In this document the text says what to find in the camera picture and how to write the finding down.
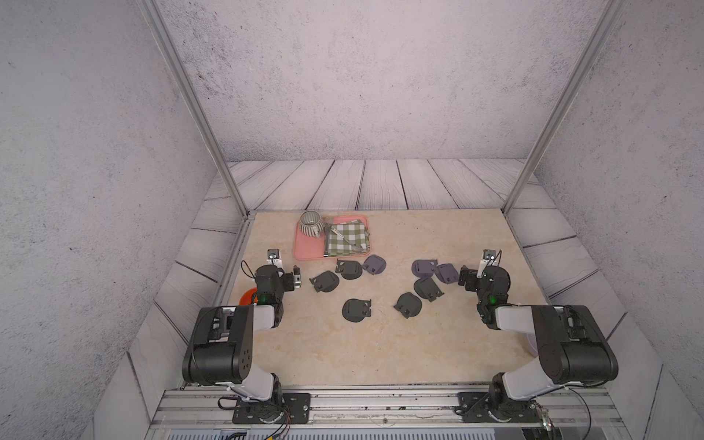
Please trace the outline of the white handled spoon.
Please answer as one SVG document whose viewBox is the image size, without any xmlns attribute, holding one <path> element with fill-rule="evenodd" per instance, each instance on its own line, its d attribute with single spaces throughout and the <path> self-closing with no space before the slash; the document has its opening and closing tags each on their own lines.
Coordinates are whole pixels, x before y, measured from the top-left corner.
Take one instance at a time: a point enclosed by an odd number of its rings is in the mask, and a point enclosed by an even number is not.
<svg viewBox="0 0 704 440">
<path fill-rule="evenodd" d="M 339 230 L 337 230 L 335 227 L 332 227 L 332 226 L 331 226 L 331 227 L 330 227 L 330 230 L 331 230 L 338 238 L 340 238 L 341 240 L 343 240 L 344 242 L 346 242 L 348 245 L 350 245 L 350 247 L 351 247 L 352 249 L 359 249 L 359 245 L 358 245 L 358 244 L 356 244 L 356 243 L 354 243 L 354 242 L 348 240 L 347 237 L 346 237 L 344 234 L 342 234 Z"/>
</svg>

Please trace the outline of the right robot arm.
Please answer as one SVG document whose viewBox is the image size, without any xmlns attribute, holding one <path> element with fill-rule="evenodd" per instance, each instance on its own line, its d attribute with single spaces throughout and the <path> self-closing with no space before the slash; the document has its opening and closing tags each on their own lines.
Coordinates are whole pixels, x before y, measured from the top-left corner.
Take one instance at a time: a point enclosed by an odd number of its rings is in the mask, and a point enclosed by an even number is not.
<svg viewBox="0 0 704 440">
<path fill-rule="evenodd" d="M 492 378 L 485 408 L 498 420 L 511 420 L 535 398 L 566 386 L 601 386 L 617 378 L 617 357 L 588 307 L 510 304 L 511 278 L 498 266 L 464 267 L 458 284 L 476 293 L 489 329 L 525 335 L 536 353 L 521 368 Z"/>
</svg>

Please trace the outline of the orange plastic bowl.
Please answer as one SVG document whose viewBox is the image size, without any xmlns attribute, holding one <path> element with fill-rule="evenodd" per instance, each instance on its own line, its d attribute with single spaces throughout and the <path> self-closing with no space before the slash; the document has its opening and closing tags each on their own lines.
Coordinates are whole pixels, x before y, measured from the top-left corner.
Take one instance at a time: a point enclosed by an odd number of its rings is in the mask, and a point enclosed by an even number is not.
<svg viewBox="0 0 704 440">
<path fill-rule="evenodd" d="M 251 305 L 251 304 L 256 304 L 258 302 L 258 296 L 257 296 L 257 289 L 252 288 L 245 293 L 242 294 L 242 296 L 239 299 L 239 305 Z"/>
</svg>

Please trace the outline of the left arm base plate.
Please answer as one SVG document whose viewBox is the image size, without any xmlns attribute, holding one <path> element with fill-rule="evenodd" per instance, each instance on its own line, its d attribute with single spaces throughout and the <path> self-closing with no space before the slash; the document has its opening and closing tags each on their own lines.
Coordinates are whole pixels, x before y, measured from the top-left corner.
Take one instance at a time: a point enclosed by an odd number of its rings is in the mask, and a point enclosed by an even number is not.
<svg viewBox="0 0 704 440">
<path fill-rule="evenodd" d="M 237 400 L 233 409 L 234 425 L 306 425 L 311 410 L 311 394 L 286 392 L 269 401 Z"/>
</svg>

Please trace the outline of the pink tray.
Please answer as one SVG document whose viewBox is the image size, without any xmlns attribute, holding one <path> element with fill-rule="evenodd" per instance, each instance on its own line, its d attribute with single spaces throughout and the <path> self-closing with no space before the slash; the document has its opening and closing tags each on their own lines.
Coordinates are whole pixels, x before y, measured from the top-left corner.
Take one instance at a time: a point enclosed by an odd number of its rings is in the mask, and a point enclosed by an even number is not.
<svg viewBox="0 0 704 440">
<path fill-rule="evenodd" d="M 299 229 L 299 222 L 295 227 L 295 240 L 293 247 L 293 256 L 297 260 L 319 260 L 322 258 L 328 258 L 324 256 L 325 241 L 326 241 L 326 226 L 330 224 L 340 224 L 352 220 L 362 220 L 369 229 L 369 223 L 366 216 L 333 216 L 333 217 L 323 217 L 324 220 L 324 233 L 320 238 L 309 238 L 309 236 L 304 236 L 304 234 Z"/>
</svg>

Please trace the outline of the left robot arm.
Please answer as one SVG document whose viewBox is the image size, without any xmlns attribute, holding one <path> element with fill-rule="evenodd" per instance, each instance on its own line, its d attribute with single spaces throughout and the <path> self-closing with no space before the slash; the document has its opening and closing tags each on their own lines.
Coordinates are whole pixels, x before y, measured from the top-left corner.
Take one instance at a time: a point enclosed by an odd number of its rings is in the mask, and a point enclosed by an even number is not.
<svg viewBox="0 0 704 440">
<path fill-rule="evenodd" d="M 276 328 L 284 314 L 283 297 L 299 288 L 301 270 L 275 264 L 254 273 L 250 303 L 200 310 L 181 365 L 187 383 L 229 388 L 245 402 L 280 404 L 281 382 L 254 360 L 254 335 Z"/>
</svg>

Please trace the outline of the dark green phone stand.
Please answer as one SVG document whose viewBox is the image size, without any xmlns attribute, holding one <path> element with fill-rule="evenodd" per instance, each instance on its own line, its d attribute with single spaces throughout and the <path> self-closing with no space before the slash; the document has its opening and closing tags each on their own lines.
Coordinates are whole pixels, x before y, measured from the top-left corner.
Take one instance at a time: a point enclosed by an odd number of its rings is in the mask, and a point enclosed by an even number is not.
<svg viewBox="0 0 704 440">
<path fill-rule="evenodd" d="M 432 277 L 418 279 L 414 283 L 414 291 L 419 297 L 428 302 L 434 302 L 444 295 Z"/>
<path fill-rule="evenodd" d="M 359 323 L 371 317 L 371 300 L 351 298 L 346 300 L 342 307 L 342 316 L 348 322 Z"/>
<path fill-rule="evenodd" d="M 331 293 L 339 286 L 339 277 L 333 271 L 325 271 L 310 279 L 317 293 Z"/>
<path fill-rule="evenodd" d="M 363 274 L 363 267 L 357 260 L 337 260 L 335 273 L 345 280 L 357 280 Z"/>
<path fill-rule="evenodd" d="M 413 293 L 403 293 L 393 307 L 404 318 L 416 317 L 422 311 L 423 303 L 419 297 Z"/>
</svg>

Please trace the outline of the aluminium front rail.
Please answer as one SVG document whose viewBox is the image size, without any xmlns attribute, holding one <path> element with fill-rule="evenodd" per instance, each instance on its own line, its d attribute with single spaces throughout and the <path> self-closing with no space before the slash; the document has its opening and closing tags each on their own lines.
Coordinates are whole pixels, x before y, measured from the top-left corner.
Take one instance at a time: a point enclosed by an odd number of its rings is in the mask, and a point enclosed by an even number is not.
<svg viewBox="0 0 704 440">
<path fill-rule="evenodd" d="M 463 423 L 454 412 L 460 392 L 487 392 L 475 383 L 300 386 L 311 394 L 306 425 L 234 425 L 235 402 L 215 388 L 166 392 L 149 439 L 628 439 L 603 388 L 557 390 L 535 403 L 540 423 Z"/>
</svg>

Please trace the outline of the right aluminium frame post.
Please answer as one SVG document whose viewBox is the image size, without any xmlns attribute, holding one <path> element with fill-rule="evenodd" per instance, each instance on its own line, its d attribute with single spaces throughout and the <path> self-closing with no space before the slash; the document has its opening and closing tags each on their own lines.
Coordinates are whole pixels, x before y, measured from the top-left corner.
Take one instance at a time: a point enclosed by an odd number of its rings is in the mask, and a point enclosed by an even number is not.
<svg viewBox="0 0 704 440">
<path fill-rule="evenodd" d="M 601 17 L 597 21 L 579 58 L 577 58 L 577 62 L 566 81 L 565 87 L 559 95 L 557 102 L 555 102 L 555 106 L 546 124 L 544 124 L 544 127 L 540 131 L 502 207 L 502 214 L 504 214 L 505 217 L 509 216 L 511 211 L 516 207 L 524 188 L 528 185 L 531 175 L 535 172 L 541 159 L 543 159 L 555 134 L 557 134 L 560 124 L 568 114 L 570 106 L 572 106 L 577 98 L 579 89 L 588 77 L 592 66 L 596 60 L 598 60 L 600 52 L 608 40 L 613 27 L 617 23 L 624 5 L 625 1 L 623 0 L 609 0 L 606 2 Z"/>
</svg>

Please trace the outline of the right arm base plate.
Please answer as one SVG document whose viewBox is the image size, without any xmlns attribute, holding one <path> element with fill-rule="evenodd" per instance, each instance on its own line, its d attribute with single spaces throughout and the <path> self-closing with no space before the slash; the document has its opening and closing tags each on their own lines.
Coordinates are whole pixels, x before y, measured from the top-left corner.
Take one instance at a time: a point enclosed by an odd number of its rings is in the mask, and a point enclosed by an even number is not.
<svg viewBox="0 0 704 440">
<path fill-rule="evenodd" d="M 463 423 L 538 424 L 542 416 L 534 401 L 494 398 L 489 392 L 460 392 L 454 412 Z"/>
</svg>

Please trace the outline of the left aluminium frame post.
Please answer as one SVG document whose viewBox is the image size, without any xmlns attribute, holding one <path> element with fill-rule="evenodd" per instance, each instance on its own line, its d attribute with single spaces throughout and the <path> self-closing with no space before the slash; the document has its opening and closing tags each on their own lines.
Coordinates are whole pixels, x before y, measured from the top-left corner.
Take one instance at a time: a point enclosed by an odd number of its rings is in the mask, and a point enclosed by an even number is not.
<svg viewBox="0 0 704 440">
<path fill-rule="evenodd" d="M 223 151 L 217 142 L 215 132 L 209 124 L 207 116 L 205 115 L 205 110 L 203 109 L 188 73 L 185 70 L 181 57 L 176 46 L 174 45 L 172 36 L 170 35 L 170 31 L 168 30 L 167 24 L 161 16 L 158 2 L 153 0 L 141 0 L 139 1 L 139 6 L 145 15 L 152 35 L 154 36 L 154 39 L 159 46 L 159 50 L 161 51 L 161 54 L 170 70 L 170 74 L 177 84 L 181 97 L 183 98 L 183 101 L 186 104 L 194 123 L 196 124 L 196 128 L 205 143 L 206 149 L 214 161 L 214 166 L 216 166 L 216 170 L 223 179 L 228 194 L 234 199 L 236 210 L 238 210 L 242 216 L 247 217 L 249 215 L 249 209 L 247 209 L 246 204 L 238 190 L 237 184 L 232 177 L 231 171 L 225 161 Z"/>
</svg>

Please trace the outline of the aluminium frame post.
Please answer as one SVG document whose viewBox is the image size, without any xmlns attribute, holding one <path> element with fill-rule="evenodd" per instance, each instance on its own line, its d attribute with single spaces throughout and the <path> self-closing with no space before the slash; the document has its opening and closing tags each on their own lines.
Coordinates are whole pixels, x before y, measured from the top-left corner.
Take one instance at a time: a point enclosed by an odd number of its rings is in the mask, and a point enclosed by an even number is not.
<svg viewBox="0 0 704 440">
<path fill-rule="evenodd" d="M 505 217 L 509 216 L 511 211 L 516 207 L 524 188 L 528 185 L 531 175 L 535 172 L 541 159 L 543 159 L 555 134 L 557 134 L 560 124 L 568 114 L 570 106 L 572 106 L 577 98 L 579 89 L 588 77 L 592 66 L 596 60 L 598 60 L 600 52 L 608 40 L 613 27 L 617 23 L 624 5 L 625 1 L 623 0 L 609 0 L 606 2 L 601 17 L 597 21 L 579 58 L 577 58 L 577 62 L 566 81 L 565 87 L 559 95 L 557 102 L 555 102 L 555 106 L 546 124 L 544 124 L 544 127 L 540 131 L 502 207 L 502 214 L 504 214 Z"/>
<path fill-rule="evenodd" d="M 181 57 L 176 46 L 174 45 L 172 36 L 170 35 L 170 31 L 168 30 L 167 24 L 161 16 L 158 2 L 153 0 L 141 0 L 139 1 L 139 6 L 145 15 L 152 35 L 154 36 L 154 39 L 159 46 L 159 50 L 161 51 L 161 54 L 170 70 L 170 74 L 177 84 L 181 97 L 183 98 L 183 101 L 186 104 L 194 123 L 196 124 L 196 128 L 205 143 L 206 149 L 214 161 L 214 166 L 216 166 L 216 170 L 223 179 L 228 194 L 234 199 L 236 210 L 238 210 L 242 216 L 247 217 L 249 215 L 249 209 L 247 209 L 246 204 L 238 190 L 237 184 L 232 177 L 231 171 L 225 161 L 223 151 L 217 142 L 215 132 L 209 124 L 207 116 L 205 115 L 205 110 L 203 109 L 188 73 L 185 70 Z"/>
</svg>

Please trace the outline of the green checkered cloth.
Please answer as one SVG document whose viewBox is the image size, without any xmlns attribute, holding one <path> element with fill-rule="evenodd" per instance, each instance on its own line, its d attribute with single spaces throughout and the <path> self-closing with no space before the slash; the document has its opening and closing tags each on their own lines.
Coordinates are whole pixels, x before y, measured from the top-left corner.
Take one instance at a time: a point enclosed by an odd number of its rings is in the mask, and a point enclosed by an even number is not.
<svg viewBox="0 0 704 440">
<path fill-rule="evenodd" d="M 335 227 L 346 238 L 359 245 L 359 249 L 352 249 L 350 245 L 338 238 L 330 227 Z M 326 241 L 324 242 L 324 256 L 328 258 L 348 257 L 366 254 L 370 251 L 370 232 L 366 224 L 359 219 L 326 226 Z"/>
</svg>

